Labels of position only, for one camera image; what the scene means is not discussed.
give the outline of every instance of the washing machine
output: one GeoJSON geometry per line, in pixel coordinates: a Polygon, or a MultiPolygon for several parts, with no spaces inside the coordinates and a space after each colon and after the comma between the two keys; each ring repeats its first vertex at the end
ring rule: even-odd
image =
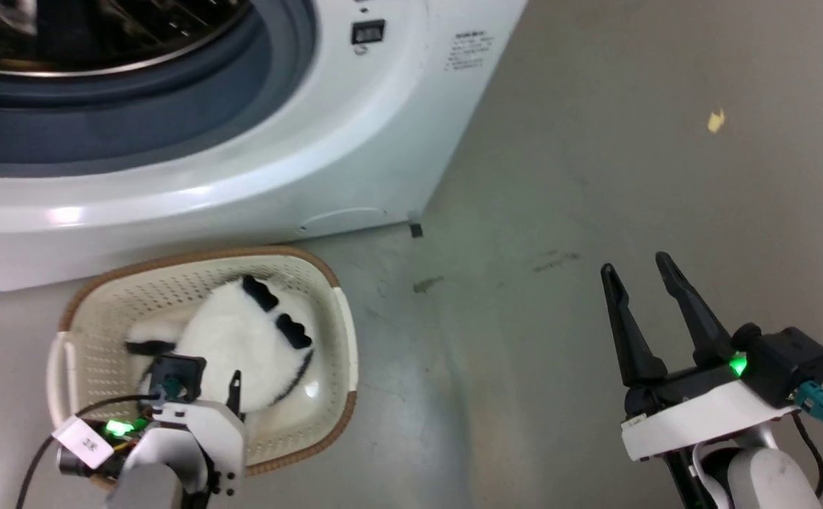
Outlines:
{"type": "Polygon", "coordinates": [[[0,0],[0,291],[415,222],[527,0],[0,0]]]}

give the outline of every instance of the cable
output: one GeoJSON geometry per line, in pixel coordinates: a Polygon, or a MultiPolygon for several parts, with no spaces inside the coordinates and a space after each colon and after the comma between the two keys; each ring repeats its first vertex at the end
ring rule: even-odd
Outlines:
{"type": "Polygon", "coordinates": [[[810,449],[810,454],[813,455],[813,460],[817,462],[817,487],[813,490],[813,493],[815,493],[817,498],[819,498],[823,495],[823,457],[819,454],[817,446],[813,445],[813,440],[810,439],[810,435],[808,435],[807,429],[805,428],[805,423],[802,422],[802,418],[800,418],[799,413],[793,413],[792,420],[795,421],[795,427],[798,428],[798,434],[802,436],[802,440],[805,441],[805,445],[810,449]]]}
{"type": "MultiPolygon", "coordinates": [[[[78,412],[75,413],[75,416],[76,418],[80,418],[88,412],[93,412],[94,410],[101,409],[104,406],[112,405],[114,403],[143,402],[146,399],[158,399],[159,397],[159,395],[146,394],[111,397],[110,399],[104,399],[103,402],[92,403],[91,405],[85,406],[84,409],[78,410],[78,412]]],[[[47,439],[40,444],[40,447],[37,448],[37,452],[34,453],[34,457],[31,458],[31,464],[29,464],[28,470],[25,472],[25,478],[23,482],[21,482],[21,488],[18,489],[18,499],[16,500],[15,509],[23,509],[23,506],[25,505],[25,496],[28,495],[28,488],[31,485],[31,478],[34,477],[34,471],[37,469],[37,464],[40,463],[41,458],[44,457],[44,453],[46,453],[47,448],[50,447],[50,444],[53,443],[53,440],[53,435],[47,437],[47,439]]]]}

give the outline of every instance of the black ear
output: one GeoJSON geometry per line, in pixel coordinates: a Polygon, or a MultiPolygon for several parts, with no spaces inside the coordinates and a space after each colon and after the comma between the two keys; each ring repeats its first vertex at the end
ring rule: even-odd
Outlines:
{"type": "Polygon", "coordinates": [[[292,322],[292,316],[286,315],[286,313],[279,315],[276,319],[276,328],[286,336],[292,348],[301,350],[311,346],[311,338],[305,335],[305,326],[301,323],[292,322]]]}
{"type": "Polygon", "coordinates": [[[152,339],[152,341],[145,341],[140,344],[126,341],[126,351],[131,355],[150,355],[151,357],[156,357],[157,355],[163,355],[175,349],[176,344],[170,344],[170,342],[166,341],[154,341],[152,339]]]}
{"type": "Polygon", "coordinates": [[[265,312],[269,312],[276,307],[276,304],[279,304],[279,299],[273,293],[270,293],[270,289],[267,288],[266,284],[251,275],[243,275],[243,290],[265,312]]]}

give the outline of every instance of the gray floor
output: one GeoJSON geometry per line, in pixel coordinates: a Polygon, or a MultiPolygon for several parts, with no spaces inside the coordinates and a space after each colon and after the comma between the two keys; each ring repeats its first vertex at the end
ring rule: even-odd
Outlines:
{"type": "MultiPolygon", "coordinates": [[[[617,264],[670,367],[690,345],[660,249],[726,327],[823,342],[823,2],[532,0],[424,231],[305,245],[354,307],[356,416],[244,506],[679,506],[619,442],[598,270],[617,264]]],[[[49,432],[47,344],[76,287],[0,296],[0,508],[49,432]]],[[[790,423],[777,438],[812,475],[790,423]]],[[[28,507],[101,497],[42,468],[28,507]]]]}

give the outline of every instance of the laundry basket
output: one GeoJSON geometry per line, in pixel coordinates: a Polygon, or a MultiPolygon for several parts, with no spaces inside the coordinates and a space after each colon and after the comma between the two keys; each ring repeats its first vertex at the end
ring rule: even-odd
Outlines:
{"type": "MultiPolygon", "coordinates": [[[[278,277],[307,298],[317,328],[315,355],[302,383],[263,413],[247,451],[247,474],[263,474],[329,447],[356,403],[358,355],[346,296],[333,271],[309,252],[286,246],[182,255],[132,265],[86,284],[66,307],[47,361],[47,405],[54,426],[108,397],[133,394],[124,347],[135,321],[188,306],[241,274],[278,277]]],[[[134,403],[106,406],[92,419],[134,419],[134,403]]]]}

